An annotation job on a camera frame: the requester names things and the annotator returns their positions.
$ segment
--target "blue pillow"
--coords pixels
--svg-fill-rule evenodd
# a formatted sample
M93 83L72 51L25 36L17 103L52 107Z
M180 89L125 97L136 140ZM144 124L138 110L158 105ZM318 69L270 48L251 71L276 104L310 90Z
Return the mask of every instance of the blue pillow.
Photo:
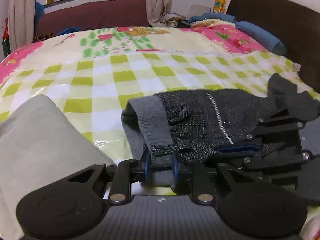
M277 37L253 23L238 22L236 28L254 38L263 47L274 54L284 56L287 52L287 48Z

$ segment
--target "checkered blanket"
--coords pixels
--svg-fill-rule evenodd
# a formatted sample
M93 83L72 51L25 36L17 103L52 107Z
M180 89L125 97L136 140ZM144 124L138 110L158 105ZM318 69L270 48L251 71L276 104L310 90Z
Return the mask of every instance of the checkered blanket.
M121 125L121 111L130 98L183 89L242 89L267 95L273 73L308 90L284 57L266 52L245 54L170 54L127 52L32 68L20 66L0 86L0 121L30 97L52 99L74 127L117 160L132 158Z

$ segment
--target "black pad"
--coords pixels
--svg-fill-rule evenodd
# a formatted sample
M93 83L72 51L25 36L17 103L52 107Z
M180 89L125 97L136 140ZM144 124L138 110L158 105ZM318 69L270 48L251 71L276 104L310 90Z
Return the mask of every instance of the black pad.
M221 201L219 211L231 228L262 238L298 234L308 214L301 198L264 182L241 184Z
M102 220L103 200L75 182L50 184L26 195L16 209L22 230L39 238L73 238Z

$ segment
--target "gray towel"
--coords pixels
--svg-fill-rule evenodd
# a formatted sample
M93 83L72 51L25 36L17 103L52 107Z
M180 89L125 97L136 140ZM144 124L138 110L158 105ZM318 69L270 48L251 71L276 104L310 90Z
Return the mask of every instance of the gray towel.
M3 240L23 237L15 210L26 194L95 163L113 164L44 95L29 99L0 123L0 156Z

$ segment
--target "headboard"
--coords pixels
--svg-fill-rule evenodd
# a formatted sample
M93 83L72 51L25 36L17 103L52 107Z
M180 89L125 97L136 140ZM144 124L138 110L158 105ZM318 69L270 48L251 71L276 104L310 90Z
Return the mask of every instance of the headboard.
M278 37L286 57L301 64L300 78L320 93L320 14L288 0L231 0L227 14Z

